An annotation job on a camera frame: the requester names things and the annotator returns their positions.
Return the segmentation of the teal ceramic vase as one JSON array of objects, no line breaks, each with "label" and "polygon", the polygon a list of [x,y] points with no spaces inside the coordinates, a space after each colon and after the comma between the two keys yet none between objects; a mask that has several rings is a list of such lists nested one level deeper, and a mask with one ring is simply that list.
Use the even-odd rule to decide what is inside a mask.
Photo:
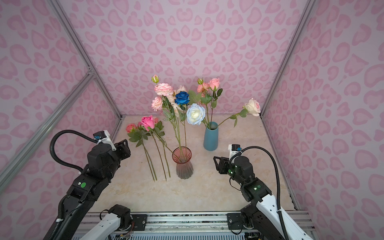
[{"label": "teal ceramic vase", "polygon": [[205,130],[204,148],[207,151],[214,151],[217,149],[219,143],[219,128],[216,122],[210,122]]}]

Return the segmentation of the dark red glass vase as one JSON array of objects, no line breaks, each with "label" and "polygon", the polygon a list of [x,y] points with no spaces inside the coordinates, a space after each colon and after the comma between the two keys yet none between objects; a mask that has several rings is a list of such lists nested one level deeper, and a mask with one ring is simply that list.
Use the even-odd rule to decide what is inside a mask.
[{"label": "dark red glass vase", "polygon": [[176,173],[180,179],[189,179],[193,173],[194,168],[191,163],[192,152],[187,147],[177,148],[172,153],[172,159],[177,164]]}]

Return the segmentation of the light blue white rose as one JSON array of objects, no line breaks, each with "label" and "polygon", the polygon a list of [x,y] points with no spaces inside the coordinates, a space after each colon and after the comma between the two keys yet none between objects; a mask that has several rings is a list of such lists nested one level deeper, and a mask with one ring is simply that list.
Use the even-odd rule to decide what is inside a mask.
[{"label": "light blue white rose", "polygon": [[204,125],[208,127],[208,122],[206,119],[206,109],[201,107],[198,104],[192,104],[187,110],[187,122],[190,125]]}]

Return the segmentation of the large peach pink rose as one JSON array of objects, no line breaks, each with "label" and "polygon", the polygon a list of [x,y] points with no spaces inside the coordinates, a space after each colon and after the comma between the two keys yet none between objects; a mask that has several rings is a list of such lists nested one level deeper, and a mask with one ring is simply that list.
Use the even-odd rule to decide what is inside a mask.
[{"label": "large peach pink rose", "polygon": [[238,124],[238,118],[246,118],[248,115],[252,115],[254,117],[259,117],[261,114],[261,106],[260,103],[255,100],[254,98],[251,98],[243,107],[242,110],[236,114],[233,114],[229,116],[228,118],[224,119],[221,123],[218,124],[220,127],[224,122],[227,120],[233,120],[234,121],[234,128]]}]

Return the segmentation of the peach spray rose branch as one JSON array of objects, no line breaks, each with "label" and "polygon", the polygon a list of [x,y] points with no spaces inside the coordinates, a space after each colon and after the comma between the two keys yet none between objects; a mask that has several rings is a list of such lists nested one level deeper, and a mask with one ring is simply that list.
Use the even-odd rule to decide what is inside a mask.
[{"label": "peach spray rose branch", "polygon": [[174,110],[175,116],[177,118],[179,118],[180,117],[180,112],[182,111],[182,109],[179,107],[179,105],[176,104],[175,96],[173,96],[173,95],[167,96],[167,99],[169,100],[169,102],[170,102],[170,104],[171,104],[171,106],[172,106],[172,108]]}]

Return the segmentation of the pink peony flower stem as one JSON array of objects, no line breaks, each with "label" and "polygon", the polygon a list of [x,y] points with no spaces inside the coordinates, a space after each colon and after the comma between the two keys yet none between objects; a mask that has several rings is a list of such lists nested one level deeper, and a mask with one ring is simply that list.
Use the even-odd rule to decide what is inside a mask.
[{"label": "pink peony flower stem", "polygon": [[178,141],[178,148],[181,148],[180,120],[175,116],[174,110],[167,99],[167,96],[175,96],[175,91],[171,85],[160,83],[157,75],[153,75],[151,80],[155,84],[154,91],[157,94],[154,100],[152,100],[151,107],[155,112],[162,111],[165,119],[171,123],[175,132],[175,137]]}]

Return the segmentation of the pink spray rose branch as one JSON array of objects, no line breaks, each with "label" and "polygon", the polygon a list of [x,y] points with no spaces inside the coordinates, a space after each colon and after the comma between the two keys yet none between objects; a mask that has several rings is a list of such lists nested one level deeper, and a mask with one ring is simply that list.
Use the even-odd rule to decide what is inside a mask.
[{"label": "pink spray rose branch", "polygon": [[214,130],[213,113],[217,107],[218,99],[223,93],[223,89],[220,87],[220,79],[213,78],[208,82],[203,79],[198,79],[197,91],[201,94],[200,103],[206,109],[206,127],[210,130]]}]

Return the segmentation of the dark blue small flower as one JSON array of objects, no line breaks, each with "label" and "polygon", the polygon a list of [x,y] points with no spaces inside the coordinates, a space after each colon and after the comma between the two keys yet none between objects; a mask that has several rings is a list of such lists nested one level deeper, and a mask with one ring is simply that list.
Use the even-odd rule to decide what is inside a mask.
[{"label": "dark blue small flower", "polygon": [[184,128],[185,147],[187,147],[186,119],[189,102],[190,98],[187,92],[181,91],[175,95],[176,110],[178,111],[179,120]]}]

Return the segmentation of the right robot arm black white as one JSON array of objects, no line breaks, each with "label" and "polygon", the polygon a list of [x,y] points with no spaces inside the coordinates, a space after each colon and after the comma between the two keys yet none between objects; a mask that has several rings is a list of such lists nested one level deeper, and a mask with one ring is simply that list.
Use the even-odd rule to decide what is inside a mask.
[{"label": "right robot arm black white", "polygon": [[247,157],[236,157],[232,161],[214,157],[214,162],[219,174],[229,175],[240,185],[240,191],[249,203],[241,209],[244,227],[259,231],[268,240],[285,240],[281,214],[288,240],[312,239],[283,208],[278,208],[277,198],[264,182],[255,177],[253,165]]}]

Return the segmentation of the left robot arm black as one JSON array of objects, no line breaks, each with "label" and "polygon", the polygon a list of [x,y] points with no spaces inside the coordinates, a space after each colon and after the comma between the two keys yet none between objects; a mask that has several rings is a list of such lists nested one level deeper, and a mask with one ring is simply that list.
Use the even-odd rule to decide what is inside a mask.
[{"label": "left robot arm black", "polygon": [[88,164],[58,204],[58,215],[45,240],[70,240],[102,191],[112,182],[121,161],[131,156],[127,140],[99,143],[87,154]]}]

